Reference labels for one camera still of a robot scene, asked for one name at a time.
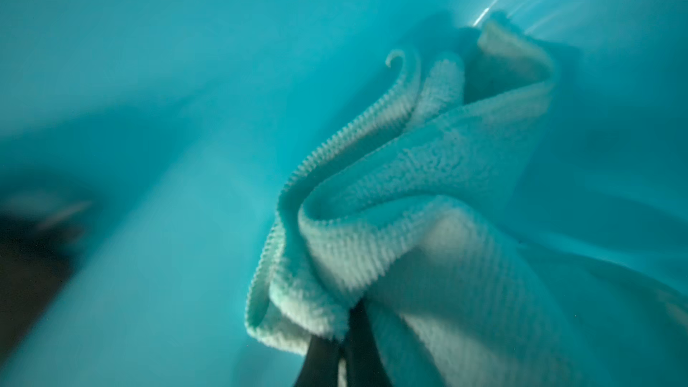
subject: fabric texture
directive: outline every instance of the fabric texture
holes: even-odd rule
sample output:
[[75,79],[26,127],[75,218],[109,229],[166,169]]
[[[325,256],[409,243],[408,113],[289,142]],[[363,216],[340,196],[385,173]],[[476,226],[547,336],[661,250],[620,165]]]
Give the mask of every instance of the fabric texture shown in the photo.
[[558,70],[495,20],[475,53],[412,47],[397,80],[279,196],[246,328],[305,354],[365,298],[396,387],[610,385],[568,315],[495,224],[546,127]]

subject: blue plastic surface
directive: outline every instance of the blue plastic surface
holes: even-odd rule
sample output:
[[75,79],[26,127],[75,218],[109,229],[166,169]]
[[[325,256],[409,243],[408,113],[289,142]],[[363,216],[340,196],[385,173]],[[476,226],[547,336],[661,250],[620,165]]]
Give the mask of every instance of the blue plastic surface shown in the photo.
[[0,0],[0,178],[104,210],[0,385],[291,385],[243,327],[280,186],[408,30],[496,10],[568,76],[504,226],[688,293],[688,0]]

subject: towel fibers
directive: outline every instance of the towel fibers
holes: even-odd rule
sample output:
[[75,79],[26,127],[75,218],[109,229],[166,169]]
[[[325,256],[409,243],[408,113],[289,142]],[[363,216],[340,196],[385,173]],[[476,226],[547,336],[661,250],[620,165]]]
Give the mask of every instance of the towel fibers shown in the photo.
[[496,20],[475,54],[392,87],[316,149],[279,196],[246,327],[305,354],[342,340],[365,298],[384,368],[405,386],[607,385],[517,241],[494,224],[541,139],[558,71]]

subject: curved blue wall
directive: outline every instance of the curved blue wall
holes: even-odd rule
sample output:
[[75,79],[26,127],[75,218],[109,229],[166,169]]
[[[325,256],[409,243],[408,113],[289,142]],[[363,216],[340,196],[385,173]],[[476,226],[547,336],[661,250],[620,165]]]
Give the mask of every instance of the curved blue wall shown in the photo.
[[397,39],[497,10],[568,78],[504,227],[688,292],[688,0],[0,0],[0,178],[102,202],[0,384],[291,385],[243,328],[281,184]]

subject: blurry dark object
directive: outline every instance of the blurry dark object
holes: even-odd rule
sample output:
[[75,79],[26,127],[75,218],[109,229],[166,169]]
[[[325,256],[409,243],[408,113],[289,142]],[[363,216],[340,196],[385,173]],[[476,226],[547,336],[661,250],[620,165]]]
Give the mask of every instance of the blurry dark object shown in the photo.
[[0,365],[72,276],[65,249],[82,234],[72,220],[91,204],[64,201],[34,215],[11,205],[0,210]]
[[365,307],[361,300],[349,312],[349,332],[342,345],[313,335],[294,387],[336,387],[341,359],[346,362],[348,387],[391,387]]

